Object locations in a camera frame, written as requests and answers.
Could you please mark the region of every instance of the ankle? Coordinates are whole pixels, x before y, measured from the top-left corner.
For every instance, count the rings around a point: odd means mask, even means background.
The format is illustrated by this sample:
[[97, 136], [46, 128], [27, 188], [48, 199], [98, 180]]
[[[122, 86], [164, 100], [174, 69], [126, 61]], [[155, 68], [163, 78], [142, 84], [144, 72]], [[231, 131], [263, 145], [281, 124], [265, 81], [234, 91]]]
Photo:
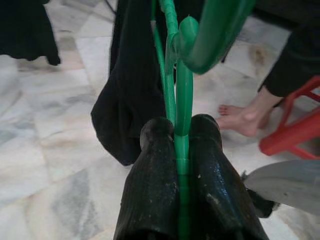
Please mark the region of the ankle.
[[258, 120], [259, 114], [257, 111], [248, 111], [242, 114], [244, 120], [252, 122]]

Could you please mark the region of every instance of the hanging clothes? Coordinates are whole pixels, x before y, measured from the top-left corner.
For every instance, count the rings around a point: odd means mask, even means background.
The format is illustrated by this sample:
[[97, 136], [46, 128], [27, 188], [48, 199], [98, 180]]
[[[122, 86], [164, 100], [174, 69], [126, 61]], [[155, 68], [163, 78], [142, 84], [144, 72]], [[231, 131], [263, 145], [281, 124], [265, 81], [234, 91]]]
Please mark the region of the hanging clothes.
[[[109, 79], [91, 112], [97, 137], [121, 164], [139, 156], [140, 131], [155, 117], [165, 116], [160, 69], [151, 29], [151, 3], [119, 0], [110, 49]], [[180, 22], [187, 16], [199, 20], [204, 0], [175, 0]], [[164, 14], [156, 10], [163, 49], [167, 37]]]
[[3, 0], [0, 3], [0, 55], [35, 60], [46, 56], [61, 63], [51, 23], [43, 4], [49, 0]]

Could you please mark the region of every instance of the black pants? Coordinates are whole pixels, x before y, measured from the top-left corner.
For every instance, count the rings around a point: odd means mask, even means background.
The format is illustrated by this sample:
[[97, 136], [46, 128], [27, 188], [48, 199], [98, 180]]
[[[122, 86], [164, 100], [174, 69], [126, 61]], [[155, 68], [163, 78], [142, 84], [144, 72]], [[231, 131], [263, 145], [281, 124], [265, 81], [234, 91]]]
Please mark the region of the black pants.
[[277, 97], [287, 97], [320, 74], [320, 25], [316, 20], [292, 32], [262, 86]]

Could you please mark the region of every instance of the black fabric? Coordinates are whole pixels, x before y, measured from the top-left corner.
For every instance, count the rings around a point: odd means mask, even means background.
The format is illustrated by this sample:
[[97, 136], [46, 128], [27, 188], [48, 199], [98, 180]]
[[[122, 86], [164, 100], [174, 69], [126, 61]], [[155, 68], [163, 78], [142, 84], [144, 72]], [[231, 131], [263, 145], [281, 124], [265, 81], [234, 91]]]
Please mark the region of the black fabric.
[[219, 127], [206, 114], [189, 132], [194, 240], [267, 240], [241, 177], [223, 153]]
[[[174, 127], [158, 117], [141, 131], [142, 152], [124, 185], [113, 240], [178, 240], [180, 208]], [[191, 240], [267, 240], [242, 179], [205, 114], [190, 128]]]
[[[150, 24], [151, 2], [118, 1], [109, 79], [91, 112], [99, 141], [123, 165], [133, 164], [139, 156], [139, 136], [144, 124], [155, 117], [165, 116], [160, 69]], [[188, 15], [199, 19], [203, 2], [176, 0], [178, 19]], [[156, 22], [164, 48], [167, 28], [159, 7]]]
[[179, 186], [174, 127], [152, 119], [141, 131], [142, 152], [126, 178], [114, 240], [176, 240]]
[[3, 0], [0, 3], [0, 55], [35, 60], [46, 56], [60, 64], [51, 23], [43, 4], [48, 0]]
[[261, 87], [265, 86], [271, 94], [285, 98], [318, 74], [320, 24], [318, 20], [312, 19], [292, 32]]

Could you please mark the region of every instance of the green plastic hanger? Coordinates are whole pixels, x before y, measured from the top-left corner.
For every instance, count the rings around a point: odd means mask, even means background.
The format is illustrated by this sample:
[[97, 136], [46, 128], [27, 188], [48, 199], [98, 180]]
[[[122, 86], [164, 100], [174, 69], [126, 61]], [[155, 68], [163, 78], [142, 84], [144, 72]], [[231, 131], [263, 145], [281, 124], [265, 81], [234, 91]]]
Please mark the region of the green plastic hanger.
[[[216, 65], [230, 47], [250, 14], [254, 0], [207, 0], [200, 24], [191, 16], [178, 26], [173, 0], [158, 0], [167, 26], [165, 56], [157, 29], [155, 47], [165, 100], [166, 116], [174, 125], [174, 145], [179, 177], [180, 240], [190, 238], [189, 128], [193, 106], [193, 73], [203, 74]], [[152, 2], [155, 20], [157, 0]], [[176, 64], [176, 92], [174, 65]]]

